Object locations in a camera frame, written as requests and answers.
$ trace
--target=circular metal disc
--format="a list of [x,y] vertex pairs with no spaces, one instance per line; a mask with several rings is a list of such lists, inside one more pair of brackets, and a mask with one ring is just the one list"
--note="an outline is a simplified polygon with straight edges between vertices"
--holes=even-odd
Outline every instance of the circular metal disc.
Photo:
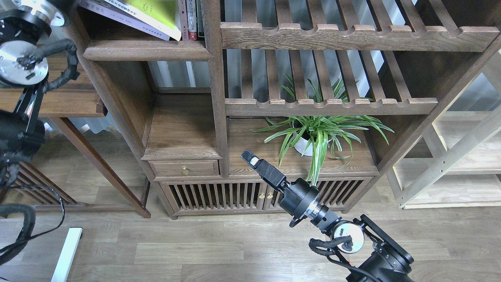
[[364,246],[364,240],[365,240],[362,228],[351,222],[346,222],[339,226],[336,226],[336,230],[334,230],[334,238],[339,238],[348,235],[351,236],[353,241],[352,249],[346,250],[343,248],[343,244],[339,244],[338,245],[339,250],[344,253],[356,253],[359,250],[361,250],[362,247]]
[[17,59],[24,57],[28,52],[35,49],[36,46],[26,41],[8,41],[0,45],[0,76],[12,84],[17,85],[35,85],[41,82],[49,72],[47,58],[36,64],[32,71],[25,70]]

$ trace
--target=wooden drawer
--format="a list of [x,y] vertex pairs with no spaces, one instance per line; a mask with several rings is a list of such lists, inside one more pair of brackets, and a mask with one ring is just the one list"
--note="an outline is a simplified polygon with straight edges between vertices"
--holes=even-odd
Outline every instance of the wooden drawer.
[[219,175],[217,160],[149,161],[155,177],[190,177]]

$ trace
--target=slatted cabinet door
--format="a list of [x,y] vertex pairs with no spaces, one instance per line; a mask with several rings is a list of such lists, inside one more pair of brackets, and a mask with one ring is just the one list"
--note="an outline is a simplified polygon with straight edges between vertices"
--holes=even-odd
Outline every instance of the slatted cabinet door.
[[160,184],[176,215],[262,211],[270,189],[264,182]]

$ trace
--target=wooden cabinet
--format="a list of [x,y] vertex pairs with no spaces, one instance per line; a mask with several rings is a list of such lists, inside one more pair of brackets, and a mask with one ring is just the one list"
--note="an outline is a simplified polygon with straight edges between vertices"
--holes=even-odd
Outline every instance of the wooden cabinet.
[[[159,41],[119,24],[104,25],[104,18],[87,11],[80,11],[82,20],[67,28],[83,67],[172,218],[279,210],[280,195],[266,188],[239,158],[250,149],[277,164],[280,141],[264,144],[263,134],[249,131],[266,125],[262,117],[376,115],[395,130],[390,145],[379,133],[368,131],[359,136],[363,142],[355,145],[349,165],[330,158],[320,174],[321,185],[328,187],[323,201],[347,212],[501,47],[501,4],[494,0],[419,0],[416,5],[396,0],[403,25],[391,21],[383,1],[368,0],[374,23],[370,26],[361,25],[351,0],[336,5],[305,0],[311,30],[293,21],[286,0],[274,1],[274,27],[258,22],[262,17],[256,1],[242,0],[242,22],[221,21],[220,1],[201,3],[205,42]],[[339,15],[339,22],[326,18],[333,14]],[[228,61],[227,49],[240,50],[240,91],[232,97],[225,70],[233,61]],[[262,88],[253,81],[257,49],[264,49],[266,57],[267,84]],[[295,82],[296,100],[280,92],[277,49],[286,50],[290,58],[286,67]],[[349,50],[363,63],[372,100],[361,98]],[[320,103],[306,95],[305,52],[314,60],[323,94]],[[335,62],[326,59],[326,52]],[[380,69],[372,58],[375,52],[384,60]],[[157,89],[145,61],[169,60],[207,61],[210,91]],[[335,99],[330,90],[333,66],[342,74],[348,102]],[[177,166],[183,163],[197,164],[193,170],[187,166],[194,173],[200,170],[196,175],[179,173]],[[292,152],[281,167],[291,179],[305,177],[308,169],[309,160]]]

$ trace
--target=book spine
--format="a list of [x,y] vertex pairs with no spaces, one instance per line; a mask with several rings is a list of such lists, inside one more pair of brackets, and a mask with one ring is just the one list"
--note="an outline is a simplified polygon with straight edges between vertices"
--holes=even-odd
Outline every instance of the book spine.
[[197,40],[196,30],[196,1],[186,0],[186,10],[188,11],[188,35],[190,40]]
[[181,34],[183,40],[188,38],[188,14],[186,12],[186,0],[177,0],[179,5],[179,20],[181,22]]
[[160,30],[161,32],[164,32],[165,34],[168,34],[170,37],[174,38],[175,40],[179,41],[181,40],[181,31],[180,30],[175,30],[172,29],[160,21],[148,16],[147,14],[143,13],[140,9],[137,9],[136,7],[129,5],[127,3],[123,3],[118,0],[105,0],[106,2],[112,4],[113,6],[121,9],[122,11],[132,15],[138,20],[141,20],[149,25],[151,25],[153,28],[156,28]]
[[196,29],[198,31],[198,39],[204,40],[205,34],[203,33],[203,21],[202,21],[202,5],[201,1],[196,2]]
[[100,5],[99,3],[93,1],[93,0],[82,0],[80,2],[80,6],[83,8],[86,8],[90,11],[93,11],[95,13],[98,13],[102,16],[105,16],[109,19],[112,19],[114,21],[117,21],[119,23],[123,23],[125,25],[128,25],[132,28],[135,28],[137,30],[146,32],[150,35],[153,35],[155,37],[158,37],[163,40],[169,40],[169,36],[158,29],[155,29],[151,27],[150,25],[135,19],[134,17],[131,17],[125,13],[123,13],[121,10],[114,11],[115,9],[114,6],[110,8],[104,7]]

